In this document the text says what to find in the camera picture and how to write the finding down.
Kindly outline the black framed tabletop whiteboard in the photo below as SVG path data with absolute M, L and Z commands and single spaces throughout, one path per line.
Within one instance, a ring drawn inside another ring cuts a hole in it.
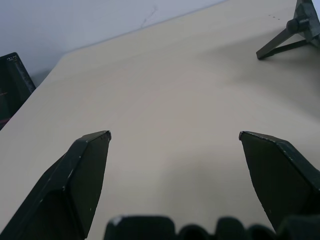
M 304 39 L 281 45 L 294 35 L 301 35 Z M 265 46 L 256 52 L 258 60 L 312 45 L 320 49 L 320 0 L 297 0 L 294 18 L 289 20 L 286 27 Z

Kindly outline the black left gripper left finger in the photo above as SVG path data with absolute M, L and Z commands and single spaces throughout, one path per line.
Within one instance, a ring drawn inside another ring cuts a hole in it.
M 111 132 L 86 134 L 39 178 L 0 240 L 85 240 L 101 196 Z

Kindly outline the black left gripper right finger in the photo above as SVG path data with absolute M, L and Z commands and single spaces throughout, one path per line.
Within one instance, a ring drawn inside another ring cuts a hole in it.
M 241 131 L 246 163 L 256 195 L 273 227 L 292 215 L 320 215 L 320 171 L 290 142 Z

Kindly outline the open laptop with dark screen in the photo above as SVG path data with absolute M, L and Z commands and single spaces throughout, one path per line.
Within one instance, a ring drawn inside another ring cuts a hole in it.
M 36 86 L 16 52 L 0 57 L 0 130 L 35 89 Z

